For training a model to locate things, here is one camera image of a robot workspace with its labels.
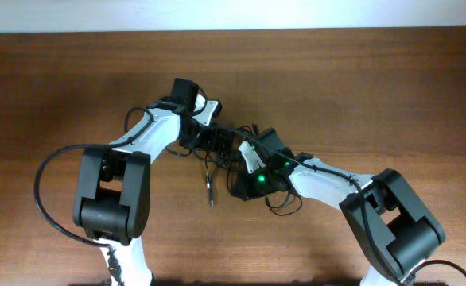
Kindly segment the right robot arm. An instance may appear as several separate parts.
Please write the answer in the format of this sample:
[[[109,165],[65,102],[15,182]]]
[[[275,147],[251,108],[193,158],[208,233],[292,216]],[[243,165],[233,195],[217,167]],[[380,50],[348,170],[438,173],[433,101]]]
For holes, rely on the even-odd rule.
[[[442,225],[396,170],[359,174],[294,155],[274,129],[245,136],[238,151],[243,166],[232,195],[247,201],[283,191],[340,211],[371,265],[365,282],[404,284],[445,242]]]

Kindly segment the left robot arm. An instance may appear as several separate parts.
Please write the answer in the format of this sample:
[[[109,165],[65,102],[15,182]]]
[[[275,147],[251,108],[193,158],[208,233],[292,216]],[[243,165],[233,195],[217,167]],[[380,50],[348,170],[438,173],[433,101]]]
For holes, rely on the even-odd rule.
[[[150,166],[175,141],[188,149],[221,110],[197,83],[177,78],[170,95],[142,108],[140,121],[122,137],[85,148],[73,221],[100,248],[110,273],[106,285],[153,283],[141,240],[150,212]]]

